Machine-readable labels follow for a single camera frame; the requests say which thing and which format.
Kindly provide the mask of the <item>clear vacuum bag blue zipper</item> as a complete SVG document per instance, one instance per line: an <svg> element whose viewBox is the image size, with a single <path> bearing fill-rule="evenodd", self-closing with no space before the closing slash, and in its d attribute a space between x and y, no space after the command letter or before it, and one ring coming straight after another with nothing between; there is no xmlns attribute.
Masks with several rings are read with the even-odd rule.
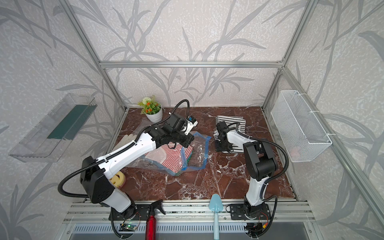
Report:
<svg viewBox="0 0 384 240"><path fill-rule="evenodd" d="M206 167L211 137L193 131L194 140L187 148L169 143L148 152L128 167L158 171L171 176L203 170Z"/></svg>

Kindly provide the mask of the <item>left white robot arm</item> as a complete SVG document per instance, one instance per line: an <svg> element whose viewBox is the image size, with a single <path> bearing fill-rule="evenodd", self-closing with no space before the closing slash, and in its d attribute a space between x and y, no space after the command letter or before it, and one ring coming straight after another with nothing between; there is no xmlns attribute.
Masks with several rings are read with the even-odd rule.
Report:
<svg viewBox="0 0 384 240"><path fill-rule="evenodd" d="M111 207L124 218L131 218L137 207L131 198L111 182L114 175L142 155L169 143L187 148L194 140L190 133L198 121L172 113L162 126L153 124L139 131L137 137L123 147L97 159L87 157L82 168L69 174L58 185L58 192L70 198L88 198L93 204ZM74 194L64 190L64 184L79 175L85 194Z"/></svg>

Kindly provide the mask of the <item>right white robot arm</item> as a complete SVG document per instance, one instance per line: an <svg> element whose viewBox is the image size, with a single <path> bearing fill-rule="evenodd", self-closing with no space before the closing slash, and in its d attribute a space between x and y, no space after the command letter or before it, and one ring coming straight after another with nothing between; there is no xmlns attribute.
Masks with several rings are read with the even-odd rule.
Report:
<svg viewBox="0 0 384 240"><path fill-rule="evenodd" d="M251 177L249 190L245 196L244 208L246 215L250 216L261 210L261 206L267 201L265 191L269 182L281 177L289 167L289 155L278 144L265 139L257 139L238 130L240 123L226 124L218 122L217 139L215 140L216 151L228 152L233 146L239 147L245 154L246 167ZM284 168L279 172L279 164L275 158L272 147L280 150L285 158Z"/></svg>

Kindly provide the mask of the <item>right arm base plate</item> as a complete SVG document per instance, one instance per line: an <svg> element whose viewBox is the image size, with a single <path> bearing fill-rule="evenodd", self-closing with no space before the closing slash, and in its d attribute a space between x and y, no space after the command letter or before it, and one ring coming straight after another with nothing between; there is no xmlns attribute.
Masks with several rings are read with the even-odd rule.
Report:
<svg viewBox="0 0 384 240"><path fill-rule="evenodd" d="M246 204L230 204L229 212L232 220L264 220L271 219L271 211L268 204L261 203L258 206L248 206Z"/></svg>

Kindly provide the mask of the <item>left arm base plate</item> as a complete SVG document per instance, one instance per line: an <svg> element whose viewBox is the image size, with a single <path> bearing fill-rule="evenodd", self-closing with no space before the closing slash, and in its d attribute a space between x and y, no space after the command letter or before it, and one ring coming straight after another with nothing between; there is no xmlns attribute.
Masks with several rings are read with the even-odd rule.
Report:
<svg viewBox="0 0 384 240"><path fill-rule="evenodd" d="M112 209L112 214L110 213L109 215L109 221L111 219L113 219L113 221L146 221L149 217L149 210L149 204L131 205L123 213L119 213L115 209Z"/></svg>

